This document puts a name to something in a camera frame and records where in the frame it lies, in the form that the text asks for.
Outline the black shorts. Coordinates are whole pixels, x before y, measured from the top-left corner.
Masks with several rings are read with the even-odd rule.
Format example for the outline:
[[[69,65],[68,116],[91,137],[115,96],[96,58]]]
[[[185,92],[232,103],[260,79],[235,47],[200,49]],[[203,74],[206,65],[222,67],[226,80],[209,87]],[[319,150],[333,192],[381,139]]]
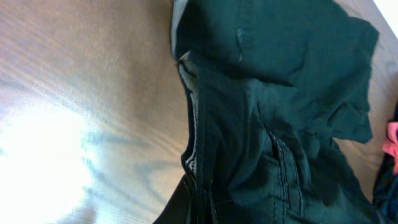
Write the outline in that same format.
[[[189,140],[157,223],[388,223],[337,144],[372,137],[378,35],[334,1],[175,0]]]

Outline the red garment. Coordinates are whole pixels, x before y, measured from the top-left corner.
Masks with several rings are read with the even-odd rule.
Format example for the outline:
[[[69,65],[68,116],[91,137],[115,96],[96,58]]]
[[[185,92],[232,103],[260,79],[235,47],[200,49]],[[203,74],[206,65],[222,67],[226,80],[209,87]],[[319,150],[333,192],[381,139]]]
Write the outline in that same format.
[[[382,145],[382,150],[394,158],[393,174],[397,175],[397,121],[386,125],[387,139]]]

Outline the navy blue garment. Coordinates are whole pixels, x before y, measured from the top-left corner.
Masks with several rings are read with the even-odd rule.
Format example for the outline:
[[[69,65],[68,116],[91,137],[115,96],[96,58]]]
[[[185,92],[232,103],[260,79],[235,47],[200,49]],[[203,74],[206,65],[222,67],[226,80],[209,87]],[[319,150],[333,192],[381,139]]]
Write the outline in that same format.
[[[397,121],[397,105],[392,119],[387,123],[393,121]],[[394,158],[385,152],[383,154],[373,188],[373,204],[393,223],[397,223],[397,175],[393,174]]]

